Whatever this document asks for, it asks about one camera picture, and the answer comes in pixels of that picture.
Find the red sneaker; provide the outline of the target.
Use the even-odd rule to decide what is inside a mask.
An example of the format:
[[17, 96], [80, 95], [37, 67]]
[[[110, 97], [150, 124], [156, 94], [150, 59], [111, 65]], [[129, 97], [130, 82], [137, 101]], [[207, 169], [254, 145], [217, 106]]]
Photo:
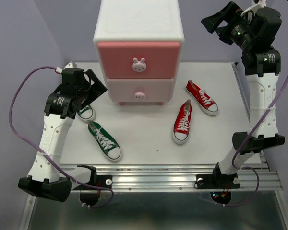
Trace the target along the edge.
[[196, 100], [200, 109], [210, 116], [216, 116], [219, 112], [217, 103], [199, 86], [188, 80], [186, 85], [187, 92]]
[[184, 144], [190, 134], [192, 117], [191, 100], [188, 99], [181, 107], [173, 125], [172, 136], [176, 144]]

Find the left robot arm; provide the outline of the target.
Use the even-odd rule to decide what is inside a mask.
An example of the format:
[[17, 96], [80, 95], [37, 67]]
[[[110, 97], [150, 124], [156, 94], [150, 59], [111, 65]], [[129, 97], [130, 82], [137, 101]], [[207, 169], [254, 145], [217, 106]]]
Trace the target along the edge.
[[55, 72], [61, 75], [62, 81], [46, 100], [43, 134], [36, 159], [28, 175], [20, 178], [18, 187], [35, 197], [64, 202], [71, 190], [80, 185], [101, 190], [95, 167], [79, 165], [65, 173], [59, 163], [77, 112], [107, 89], [91, 69], [57, 68]]

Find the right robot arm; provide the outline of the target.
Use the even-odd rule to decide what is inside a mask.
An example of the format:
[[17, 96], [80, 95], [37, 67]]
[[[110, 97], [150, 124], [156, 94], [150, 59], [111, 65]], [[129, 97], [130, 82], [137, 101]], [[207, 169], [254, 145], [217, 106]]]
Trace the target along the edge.
[[258, 0], [246, 10], [231, 1], [201, 23], [209, 33], [217, 33], [222, 42], [236, 44], [242, 50], [241, 60], [250, 91], [248, 130], [233, 134], [231, 151], [217, 163], [211, 175], [213, 185], [222, 187], [235, 178], [251, 156], [285, 143], [285, 137], [277, 129], [273, 104], [281, 55], [272, 43], [282, 20], [280, 12]]

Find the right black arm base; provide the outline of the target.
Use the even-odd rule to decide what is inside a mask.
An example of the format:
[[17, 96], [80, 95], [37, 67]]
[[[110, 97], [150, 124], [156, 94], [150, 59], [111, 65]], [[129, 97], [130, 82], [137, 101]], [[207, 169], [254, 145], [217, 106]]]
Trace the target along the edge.
[[217, 204], [227, 205], [231, 201], [231, 189], [239, 189], [240, 183], [237, 174], [221, 175], [197, 174], [194, 182], [196, 189], [209, 190], [210, 196]]

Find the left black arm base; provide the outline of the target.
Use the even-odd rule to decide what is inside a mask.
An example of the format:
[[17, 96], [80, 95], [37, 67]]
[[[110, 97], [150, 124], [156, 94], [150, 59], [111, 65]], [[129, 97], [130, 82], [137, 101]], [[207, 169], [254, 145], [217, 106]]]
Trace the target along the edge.
[[77, 184], [72, 192], [79, 192], [79, 200], [82, 207], [93, 209], [107, 205], [114, 197], [112, 191], [113, 176], [97, 175], [95, 182], [89, 182], [87, 186]]

